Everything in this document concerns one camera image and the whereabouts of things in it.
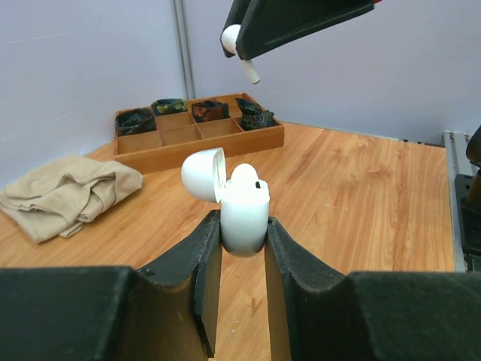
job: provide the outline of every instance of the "folded towel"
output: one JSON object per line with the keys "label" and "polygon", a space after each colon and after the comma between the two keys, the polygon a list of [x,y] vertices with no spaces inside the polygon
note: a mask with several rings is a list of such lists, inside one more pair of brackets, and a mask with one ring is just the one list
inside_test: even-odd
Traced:
{"label": "folded towel", "polygon": [[70,237],[141,187],[142,174],[119,162],[70,155],[6,186],[0,209],[40,243]]}

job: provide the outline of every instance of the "wooden tray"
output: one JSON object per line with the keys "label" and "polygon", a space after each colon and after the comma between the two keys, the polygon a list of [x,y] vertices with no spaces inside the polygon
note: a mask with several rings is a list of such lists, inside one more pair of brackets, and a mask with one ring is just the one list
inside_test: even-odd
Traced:
{"label": "wooden tray", "polygon": [[[225,156],[238,156],[282,147],[284,125],[274,118],[275,126],[244,131],[239,126],[242,113],[235,98],[254,100],[246,93],[193,99],[187,102],[186,112],[156,117],[154,132],[122,137],[116,133],[114,159],[147,174],[178,168],[190,154],[200,150],[222,147]],[[228,103],[231,118],[196,123],[192,104],[209,99]]]}

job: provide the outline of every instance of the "earbud case lid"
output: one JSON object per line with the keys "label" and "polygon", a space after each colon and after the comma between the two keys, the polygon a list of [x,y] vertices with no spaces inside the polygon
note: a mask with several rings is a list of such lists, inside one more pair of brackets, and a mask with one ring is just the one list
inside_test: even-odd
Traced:
{"label": "earbud case lid", "polygon": [[226,180],[225,154],[222,148],[191,154],[182,164],[182,183],[196,199],[219,203]]}

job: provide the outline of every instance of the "white earbud case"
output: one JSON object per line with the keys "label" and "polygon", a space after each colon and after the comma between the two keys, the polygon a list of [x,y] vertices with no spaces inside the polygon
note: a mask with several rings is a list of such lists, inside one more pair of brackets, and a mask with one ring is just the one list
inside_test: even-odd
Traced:
{"label": "white earbud case", "polygon": [[184,161],[182,182],[195,198],[221,203],[222,243],[229,253],[249,257],[262,249],[271,199],[268,184],[251,165],[239,165],[227,180],[224,150],[203,150]]}

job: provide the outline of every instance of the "white wall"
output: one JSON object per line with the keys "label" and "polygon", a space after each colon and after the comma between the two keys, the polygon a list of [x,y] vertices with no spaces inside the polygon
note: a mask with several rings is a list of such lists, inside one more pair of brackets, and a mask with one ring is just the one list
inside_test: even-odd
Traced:
{"label": "white wall", "polygon": [[109,142],[118,109],[184,96],[170,3],[2,0],[0,186]]}
{"label": "white wall", "polygon": [[222,54],[230,6],[186,0],[198,96],[247,91],[281,120],[436,143],[481,124],[480,0],[384,0],[254,59],[255,86]]}

